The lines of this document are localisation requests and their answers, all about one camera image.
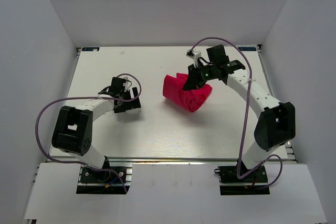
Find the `red t shirt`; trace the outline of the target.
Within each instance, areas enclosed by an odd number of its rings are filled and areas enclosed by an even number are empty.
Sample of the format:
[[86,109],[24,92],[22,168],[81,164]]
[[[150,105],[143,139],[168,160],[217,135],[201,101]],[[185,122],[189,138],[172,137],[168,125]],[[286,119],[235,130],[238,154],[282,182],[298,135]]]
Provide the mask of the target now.
[[207,100],[212,92],[212,87],[206,84],[197,90],[184,91],[183,86],[188,74],[177,73],[175,77],[166,75],[163,81],[163,96],[181,108],[189,111],[197,111]]

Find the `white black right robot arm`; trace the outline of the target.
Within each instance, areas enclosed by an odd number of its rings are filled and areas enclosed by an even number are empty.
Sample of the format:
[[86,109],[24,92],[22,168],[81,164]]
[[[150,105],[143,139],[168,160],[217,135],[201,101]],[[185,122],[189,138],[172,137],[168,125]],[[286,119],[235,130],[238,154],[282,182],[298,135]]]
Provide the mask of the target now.
[[197,90],[208,81],[218,79],[245,100],[248,110],[253,110],[258,118],[255,140],[247,151],[239,152],[237,162],[237,176],[247,182],[255,177],[256,169],[273,151],[295,137],[295,107],[290,102],[280,102],[266,92],[250,77],[250,72],[239,60],[229,59],[223,45],[210,47],[206,51],[208,61],[202,58],[199,51],[187,51],[186,55],[193,59],[193,63],[188,67],[183,90]]

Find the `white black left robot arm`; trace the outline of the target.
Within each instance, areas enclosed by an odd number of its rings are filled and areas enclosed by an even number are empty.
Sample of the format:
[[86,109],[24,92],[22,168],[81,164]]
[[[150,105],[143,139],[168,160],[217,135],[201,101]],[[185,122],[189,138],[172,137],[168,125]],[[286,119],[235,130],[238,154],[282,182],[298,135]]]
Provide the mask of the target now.
[[63,106],[52,135],[52,147],[91,167],[93,176],[101,182],[110,178],[111,168],[108,158],[93,146],[93,123],[109,112],[117,114],[141,108],[142,87],[134,87],[130,78],[136,80],[133,75],[120,74],[96,98],[86,98],[87,102],[79,106]]

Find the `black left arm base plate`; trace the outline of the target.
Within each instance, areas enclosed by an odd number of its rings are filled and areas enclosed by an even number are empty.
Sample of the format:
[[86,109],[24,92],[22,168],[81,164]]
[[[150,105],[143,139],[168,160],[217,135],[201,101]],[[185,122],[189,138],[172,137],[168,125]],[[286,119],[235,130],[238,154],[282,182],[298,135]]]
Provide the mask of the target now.
[[112,166],[112,172],[96,172],[83,167],[76,189],[78,195],[126,195],[131,185],[131,168]]

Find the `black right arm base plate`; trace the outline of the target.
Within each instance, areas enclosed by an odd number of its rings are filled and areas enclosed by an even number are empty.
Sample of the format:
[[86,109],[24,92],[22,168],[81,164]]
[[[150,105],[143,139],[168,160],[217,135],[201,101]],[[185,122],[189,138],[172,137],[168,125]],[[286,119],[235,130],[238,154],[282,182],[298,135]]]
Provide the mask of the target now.
[[221,196],[269,195],[268,177],[264,166],[243,179],[236,176],[236,166],[219,166],[214,173],[219,178]]

